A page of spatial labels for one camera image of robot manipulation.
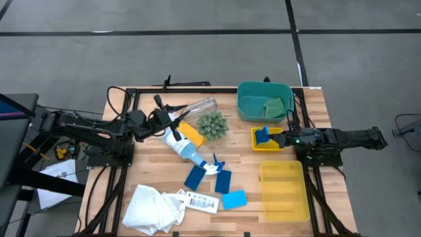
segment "wooden tabletop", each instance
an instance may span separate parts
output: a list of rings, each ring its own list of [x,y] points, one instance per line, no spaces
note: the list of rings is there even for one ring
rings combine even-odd
[[[320,88],[303,88],[307,111],[316,127],[330,127],[330,120],[324,101],[323,92]],[[153,93],[140,95],[139,108],[145,114],[149,114],[156,107]],[[214,96],[218,103],[218,110],[228,120],[228,135],[217,142],[206,142],[197,150],[208,161],[212,162],[212,154],[216,153],[219,161],[225,161],[224,169],[232,171],[230,190],[245,190],[247,205],[237,209],[225,211],[222,204],[219,205],[218,213],[208,213],[186,209],[186,214],[181,225],[174,225],[168,234],[160,231],[155,236],[171,236],[173,231],[178,231],[180,236],[243,236],[244,232],[250,232],[251,236],[312,236],[310,221],[303,223],[283,223],[265,220],[262,209],[262,196],[259,182],[259,168],[261,161],[290,161],[296,160],[292,147],[287,147],[280,152],[262,152],[251,149],[251,128],[264,125],[287,128],[286,121],[278,124],[263,124],[261,122],[242,121],[237,114],[237,99],[234,93],[160,93],[162,101],[170,105],[184,105],[194,103],[208,96]],[[122,108],[124,94],[118,90],[111,90],[111,103],[117,108]],[[105,120],[113,119],[114,113],[108,104],[105,106]],[[190,170],[193,167],[191,161],[183,160],[171,147],[166,145],[162,138],[150,137],[143,143],[136,143],[136,150],[132,166],[128,169],[124,199],[120,216],[119,236],[144,236],[143,233],[125,227],[121,221],[126,213],[127,206],[138,184],[156,188],[159,192],[175,193],[180,188],[188,190],[184,186]],[[80,209],[82,223],[85,219],[86,203],[89,191],[101,167],[96,167],[89,172],[86,184],[85,196]],[[102,206],[109,170],[100,177],[91,198],[89,208],[89,221]],[[351,231],[356,232],[354,216],[349,202],[344,178],[335,169],[322,167],[322,180],[326,200],[337,217]],[[206,176],[197,192],[220,198],[215,193],[214,187],[216,176]],[[107,221],[107,231],[111,231],[114,207]],[[321,210],[316,204],[320,231],[324,231]]]

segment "green sponge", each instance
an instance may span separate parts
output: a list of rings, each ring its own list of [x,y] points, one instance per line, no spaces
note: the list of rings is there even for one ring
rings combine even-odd
[[[285,114],[285,107],[281,98],[269,100],[264,104],[266,118],[276,118]]]

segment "white sheet of paper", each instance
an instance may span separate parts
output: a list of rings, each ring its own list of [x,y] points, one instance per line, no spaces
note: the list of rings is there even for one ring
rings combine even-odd
[[[75,163],[73,159],[63,161],[61,163],[50,165],[47,168],[40,171],[40,173],[47,174],[49,176],[60,176],[60,178],[63,178],[65,180],[69,180],[72,182],[78,182],[78,178],[76,177],[76,174],[73,174],[76,172],[76,169],[74,167]],[[39,206],[41,209],[44,209],[46,207],[52,207],[56,204],[58,204],[61,201],[64,201],[71,197],[71,195],[68,194],[59,194],[56,192],[51,192],[48,190],[42,190],[37,189],[38,197],[39,197]]]

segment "yellow container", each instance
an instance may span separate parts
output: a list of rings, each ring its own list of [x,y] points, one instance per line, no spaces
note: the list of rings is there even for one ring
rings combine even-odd
[[[309,203],[299,161],[260,164],[264,217],[269,221],[308,221]]]
[[[252,128],[251,129],[251,147],[254,151],[281,151],[283,148],[279,148],[274,140],[269,140],[269,142],[263,142],[257,145],[255,132],[263,128]],[[277,134],[283,131],[282,128],[269,128],[269,134]]]

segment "gray carpet floor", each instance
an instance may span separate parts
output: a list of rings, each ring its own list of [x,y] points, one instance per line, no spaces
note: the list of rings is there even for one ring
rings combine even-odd
[[[421,28],[421,1],[292,0],[298,29]],[[278,0],[13,0],[0,32],[289,28]],[[419,236],[421,154],[391,129],[421,113],[421,34],[300,35],[310,86],[322,86],[332,126],[378,126],[389,146],[343,152],[359,232]],[[0,92],[36,92],[45,106],[101,112],[109,86],[245,80],[300,86],[290,35],[0,37]],[[403,118],[403,124],[415,118]],[[413,137],[413,147],[421,149]],[[86,164],[78,163],[77,169]],[[86,181],[86,173],[78,175]],[[20,218],[18,203],[13,219]],[[32,202],[31,212],[39,209]],[[31,218],[26,236],[70,235],[78,204]],[[17,223],[7,236],[14,236]]]

